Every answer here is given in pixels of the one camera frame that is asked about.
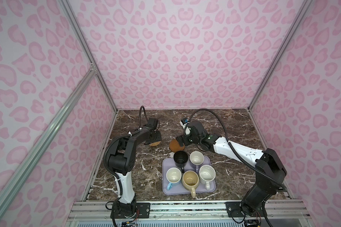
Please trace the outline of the woven rattan round coaster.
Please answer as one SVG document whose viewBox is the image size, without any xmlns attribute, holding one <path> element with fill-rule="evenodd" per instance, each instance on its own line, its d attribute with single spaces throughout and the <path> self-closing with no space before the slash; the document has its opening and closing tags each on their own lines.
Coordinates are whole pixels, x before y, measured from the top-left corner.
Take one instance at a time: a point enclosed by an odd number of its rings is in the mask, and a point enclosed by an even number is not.
<svg viewBox="0 0 341 227">
<path fill-rule="evenodd" d="M 149 146 L 154 147 L 154 146 L 158 146 L 161 143 L 161 141 L 156 141 L 153 143 L 150 143 Z"/>
</svg>

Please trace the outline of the brown wooden round coaster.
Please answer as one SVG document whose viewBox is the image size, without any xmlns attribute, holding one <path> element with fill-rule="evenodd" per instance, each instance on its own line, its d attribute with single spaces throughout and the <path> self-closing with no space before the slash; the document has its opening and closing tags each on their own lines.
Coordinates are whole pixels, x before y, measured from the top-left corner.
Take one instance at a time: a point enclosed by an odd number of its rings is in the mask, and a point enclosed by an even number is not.
<svg viewBox="0 0 341 227">
<path fill-rule="evenodd" d="M 173 139 L 170 143 L 169 143 L 169 149 L 176 153 L 178 151 L 183 151 L 185 149 L 185 146 L 181 146 L 179 144 L 179 142 L 176 139 Z"/>
</svg>

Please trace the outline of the black mug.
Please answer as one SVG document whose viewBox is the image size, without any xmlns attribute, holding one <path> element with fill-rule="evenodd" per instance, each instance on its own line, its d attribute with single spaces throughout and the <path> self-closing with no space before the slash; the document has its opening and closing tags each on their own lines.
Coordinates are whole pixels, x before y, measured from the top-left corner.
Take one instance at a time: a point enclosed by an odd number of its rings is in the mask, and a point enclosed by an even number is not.
<svg viewBox="0 0 341 227">
<path fill-rule="evenodd" d="M 173 160 L 177 168 L 181 170 L 182 173 L 185 173 L 185 166 L 188 162 L 188 154 L 185 151 L 177 151 L 173 156 Z"/>
</svg>

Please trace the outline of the white mug lavender outside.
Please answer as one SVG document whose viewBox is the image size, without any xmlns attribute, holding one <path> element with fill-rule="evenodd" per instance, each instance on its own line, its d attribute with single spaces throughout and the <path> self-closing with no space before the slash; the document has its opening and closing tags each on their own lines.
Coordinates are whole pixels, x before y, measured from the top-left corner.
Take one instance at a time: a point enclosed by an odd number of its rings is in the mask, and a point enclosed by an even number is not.
<svg viewBox="0 0 341 227">
<path fill-rule="evenodd" d="M 193 151 L 189 156 L 189 161 L 195 172 L 199 173 L 199 169 L 204 163 L 204 155 L 199 151 Z"/>
</svg>

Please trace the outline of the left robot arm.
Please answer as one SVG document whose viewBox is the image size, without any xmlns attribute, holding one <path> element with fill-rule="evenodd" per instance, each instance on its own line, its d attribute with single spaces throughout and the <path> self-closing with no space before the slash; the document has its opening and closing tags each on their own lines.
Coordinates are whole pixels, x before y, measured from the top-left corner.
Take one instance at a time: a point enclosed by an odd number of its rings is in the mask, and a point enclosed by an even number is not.
<svg viewBox="0 0 341 227">
<path fill-rule="evenodd" d="M 159 130 L 140 127 L 115 138 L 106 148 L 103 165 L 115 177 L 120 203 L 131 204 L 135 199 L 132 170 L 135 166 L 137 146 L 140 144 L 157 146 L 161 141 Z"/>
</svg>

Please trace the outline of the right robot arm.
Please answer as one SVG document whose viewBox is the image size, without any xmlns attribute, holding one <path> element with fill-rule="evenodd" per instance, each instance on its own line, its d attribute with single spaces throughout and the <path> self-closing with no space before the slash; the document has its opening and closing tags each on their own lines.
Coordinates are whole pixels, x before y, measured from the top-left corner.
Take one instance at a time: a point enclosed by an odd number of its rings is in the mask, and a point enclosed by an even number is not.
<svg viewBox="0 0 341 227">
<path fill-rule="evenodd" d="M 239 210 L 247 216 L 256 213 L 278 191 L 285 190 L 283 182 L 287 171 L 274 150 L 249 148 L 224 136 L 208 133 L 199 121 L 189 122 L 184 118 L 180 125 L 183 135 L 176 138 L 180 146 L 196 144 L 202 151 L 224 155 L 245 164 L 255 172 L 255 183 L 239 205 Z"/>
</svg>

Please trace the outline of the yellow beige mug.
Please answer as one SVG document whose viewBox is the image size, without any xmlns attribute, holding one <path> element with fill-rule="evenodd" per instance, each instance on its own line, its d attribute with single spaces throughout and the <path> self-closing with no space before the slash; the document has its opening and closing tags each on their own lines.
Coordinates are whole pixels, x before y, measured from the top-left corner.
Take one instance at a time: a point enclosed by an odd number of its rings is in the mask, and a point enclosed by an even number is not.
<svg viewBox="0 0 341 227">
<path fill-rule="evenodd" d="M 196 198 L 196 189 L 199 186 L 199 175 L 194 171 L 187 171 L 182 176 L 182 185 L 188 190 L 192 198 Z"/>
</svg>

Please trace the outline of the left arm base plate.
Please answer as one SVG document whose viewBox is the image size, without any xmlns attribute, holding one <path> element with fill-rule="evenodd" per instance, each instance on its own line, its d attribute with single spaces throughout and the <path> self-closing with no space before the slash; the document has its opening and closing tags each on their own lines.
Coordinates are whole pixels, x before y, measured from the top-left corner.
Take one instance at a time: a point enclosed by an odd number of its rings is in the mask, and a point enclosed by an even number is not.
<svg viewBox="0 0 341 227">
<path fill-rule="evenodd" d="M 135 203 L 120 203 L 115 202 L 111 210 L 111 218 L 135 219 L 135 218 L 149 218 L 150 203 L 137 202 Z"/>
</svg>

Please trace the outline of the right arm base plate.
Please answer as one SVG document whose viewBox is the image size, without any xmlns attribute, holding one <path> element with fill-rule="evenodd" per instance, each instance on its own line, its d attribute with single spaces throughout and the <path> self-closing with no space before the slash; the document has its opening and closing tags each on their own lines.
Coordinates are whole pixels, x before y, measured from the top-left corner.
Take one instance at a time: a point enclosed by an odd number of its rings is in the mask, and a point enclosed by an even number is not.
<svg viewBox="0 0 341 227">
<path fill-rule="evenodd" d="M 252 208 L 247 204 L 243 204 L 241 201 L 227 201 L 225 202 L 225 207 L 229 218 L 264 217 L 262 204 L 257 205 L 256 208 Z"/>
</svg>

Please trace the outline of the aluminium front rail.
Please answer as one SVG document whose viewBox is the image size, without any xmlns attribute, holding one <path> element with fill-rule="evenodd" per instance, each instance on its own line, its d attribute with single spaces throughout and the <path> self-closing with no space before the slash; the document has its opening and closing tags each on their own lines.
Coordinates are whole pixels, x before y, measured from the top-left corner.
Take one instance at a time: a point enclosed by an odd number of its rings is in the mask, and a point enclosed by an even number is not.
<svg viewBox="0 0 341 227">
<path fill-rule="evenodd" d="M 313 227 L 312 217 L 301 200 L 266 202 L 262 211 L 246 216 L 236 211 L 238 201 L 142 201 L 141 213 L 112 220 L 110 202 L 76 202 L 67 227 Z"/>
</svg>

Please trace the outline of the aluminium frame diagonal beam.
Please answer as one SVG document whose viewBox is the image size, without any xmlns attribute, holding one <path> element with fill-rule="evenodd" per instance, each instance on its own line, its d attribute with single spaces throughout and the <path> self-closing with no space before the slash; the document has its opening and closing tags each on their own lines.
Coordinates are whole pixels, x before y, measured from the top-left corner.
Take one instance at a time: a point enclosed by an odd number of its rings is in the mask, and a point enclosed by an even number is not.
<svg viewBox="0 0 341 227">
<path fill-rule="evenodd" d="M 88 85 L 96 75 L 96 70 L 91 68 L 81 80 L 77 88 L 68 97 L 57 115 L 53 118 L 47 129 L 39 137 L 33 148 L 25 157 L 21 165 L 16 169 L 8 183 L 0 192 L 0 220 L 11 206 L 17 194 L 31 175 L 43 154 L 58 134 L 71 111 L 77 105 Z"/>
</svg>

